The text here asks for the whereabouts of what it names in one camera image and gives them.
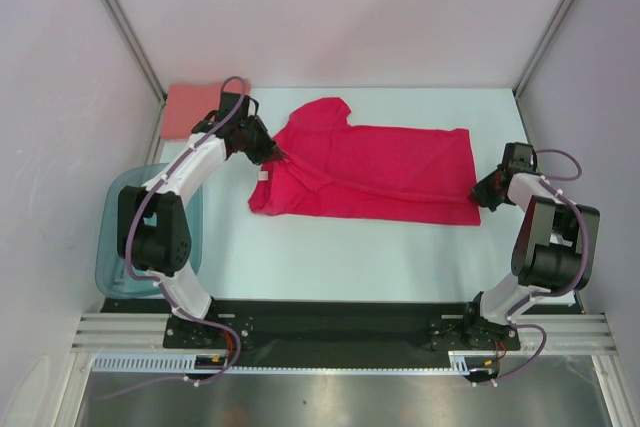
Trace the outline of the red t shirt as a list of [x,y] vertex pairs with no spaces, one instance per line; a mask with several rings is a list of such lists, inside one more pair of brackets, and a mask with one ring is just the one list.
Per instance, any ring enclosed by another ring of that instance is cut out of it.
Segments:
[[352,125],[339,97],[311,101],[276,134],[284,157],[264,164],[252,213],[478,227],[468,130]]

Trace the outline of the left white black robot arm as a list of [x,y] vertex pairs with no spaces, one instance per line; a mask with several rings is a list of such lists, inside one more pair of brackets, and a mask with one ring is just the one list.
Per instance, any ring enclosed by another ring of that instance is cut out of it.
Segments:
[[172,162],[142,186],[126,186],[118,195],[117,251],[126,271],[136,281],[152,282],[171,313],[188,321],[187,336],[202,347],[214,344],[221,331],[239,337],[212,316],[214,300],[191,266],[186,207],[231,155],[242,153],[255,165],[279,156],[258,110],[259,102],[245,93],[221,93],[219,108],[196,123]]

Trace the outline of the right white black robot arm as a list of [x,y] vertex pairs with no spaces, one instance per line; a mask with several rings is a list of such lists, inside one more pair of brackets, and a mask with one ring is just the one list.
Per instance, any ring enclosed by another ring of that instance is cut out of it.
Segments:
[[551,178],[538,171],[534,147],[520,142],[505,145],[501,162],[472,188],[470,198],[492,212],[508,204],[524,213],[510,273],[464,310],[461,339],[480,350],[516,336],[516,320],[539,301],[587,285],[600,212],[554,188]]

